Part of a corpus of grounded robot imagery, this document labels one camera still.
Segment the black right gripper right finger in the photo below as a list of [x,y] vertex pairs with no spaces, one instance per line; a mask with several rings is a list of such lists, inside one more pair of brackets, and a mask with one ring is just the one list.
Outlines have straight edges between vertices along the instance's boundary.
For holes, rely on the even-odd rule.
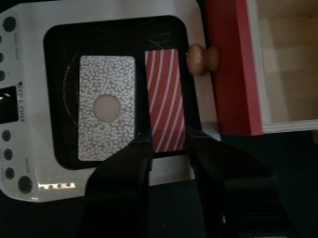
[[185,129],[207,238],[299,238],[272,170],[248,153]]

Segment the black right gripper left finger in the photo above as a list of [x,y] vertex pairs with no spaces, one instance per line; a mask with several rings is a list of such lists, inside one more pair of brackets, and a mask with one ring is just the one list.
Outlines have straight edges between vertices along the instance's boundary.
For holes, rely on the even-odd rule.
[[148,238],[151,132],[97,166],[85,184],[77,238]]

